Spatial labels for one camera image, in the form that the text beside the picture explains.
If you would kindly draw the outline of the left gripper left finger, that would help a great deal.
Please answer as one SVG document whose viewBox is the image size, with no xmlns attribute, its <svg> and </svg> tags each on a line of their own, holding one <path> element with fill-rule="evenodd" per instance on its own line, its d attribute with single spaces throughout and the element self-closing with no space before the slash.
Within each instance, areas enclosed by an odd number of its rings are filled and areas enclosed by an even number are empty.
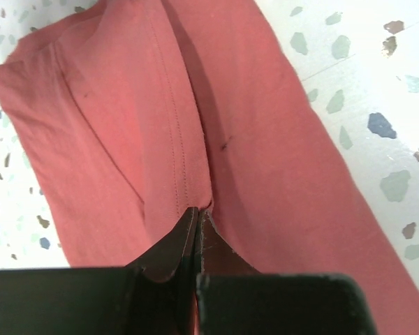
<svg viewBox="0 0 419 335">
<path fill-rule="evenodd" d="M 123 267 L 0 270 L 0 334 L 192 334 L 197 219 Z"/>
</svg>

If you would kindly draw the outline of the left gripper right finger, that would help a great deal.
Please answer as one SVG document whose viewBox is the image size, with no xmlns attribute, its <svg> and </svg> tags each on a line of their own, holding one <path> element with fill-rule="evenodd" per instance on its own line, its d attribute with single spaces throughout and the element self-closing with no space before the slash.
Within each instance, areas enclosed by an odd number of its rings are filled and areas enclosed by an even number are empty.
<svg viewBox="0 0 419 335">
<path fill-rule="evenodd" d="M 263 274 L 216 231 L 208 211 L 196 235 L 201 334 L 376 334 L 358 284 L 343 274 Z"/>
</svg>

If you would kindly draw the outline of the pink t shirt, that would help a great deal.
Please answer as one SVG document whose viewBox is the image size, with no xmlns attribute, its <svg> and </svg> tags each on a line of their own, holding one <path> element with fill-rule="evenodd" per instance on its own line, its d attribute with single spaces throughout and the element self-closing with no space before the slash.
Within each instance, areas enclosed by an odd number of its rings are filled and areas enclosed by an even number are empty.
<svg viewBox="0 0 419 335">
<path fill-rule="evenodd" d="M 341 272 L 380 334 L 419 291 L 253 1 L 99 1 L 22 38 L 0 105 L 74 267 L 125 265 L 188 207 L 263 272 Z"/>
</svg>

